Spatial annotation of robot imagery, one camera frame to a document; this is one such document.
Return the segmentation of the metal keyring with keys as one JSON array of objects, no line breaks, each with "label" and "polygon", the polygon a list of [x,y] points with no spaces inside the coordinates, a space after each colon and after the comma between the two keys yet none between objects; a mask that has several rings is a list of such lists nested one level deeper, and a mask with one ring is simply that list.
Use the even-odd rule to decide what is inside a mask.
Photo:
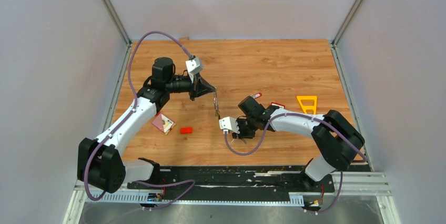
[{"label": "metal keyring with keys", "polygon": [[215,116],[216,116],[218,119],[220,119],[220,118],[221,118],[221,115],[220,115],[220,110],[219,110],[217,91],[213,92],[213,96],[214,96]]}]

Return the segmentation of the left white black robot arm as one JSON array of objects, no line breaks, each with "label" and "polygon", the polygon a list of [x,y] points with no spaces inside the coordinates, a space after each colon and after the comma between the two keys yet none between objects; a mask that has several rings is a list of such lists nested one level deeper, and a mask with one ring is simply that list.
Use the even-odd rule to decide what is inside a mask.
[{"label": "left white black robot arm", "polygon": [[151,76],[145,80],[128,109],[96,138],[84,138],[80,142],[78,180],[108,193],[134,181],[141,181],[149,189],[160,185],[161,174],[155,171],[158,168],[156,162],[146,158],[124,162],[121,156],[140,129],[160,114],[170,100],[170,94],[188,93],[194,100],[215,92],[215,87],[200,75],[204,65],[198,57],[193,56],[185,64],[186,70],[177,75],[171,58],[160,57],[154,61]]}]

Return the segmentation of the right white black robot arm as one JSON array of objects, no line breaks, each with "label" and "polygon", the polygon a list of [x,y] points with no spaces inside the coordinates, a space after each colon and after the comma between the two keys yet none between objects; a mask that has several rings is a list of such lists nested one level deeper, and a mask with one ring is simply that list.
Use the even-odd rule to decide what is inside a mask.
[{"label": "right white black robot arm", "polygon": [[236,119],[238,130],[233,137],[252,139],[256,131],[262,130],[261,138],[267,131],[287,132],[312,139],[320,154],[311,159],[300,177],[303,189],[314,191],[321,180],[334,171],[346,171],[356,156],[366,161],[361,152],[365,144],[363,136],[336,110],[326,114],[308,115],[289,111],[281,106],[264,107],[253,97],[243,99],[238,107],[243,112]]}]

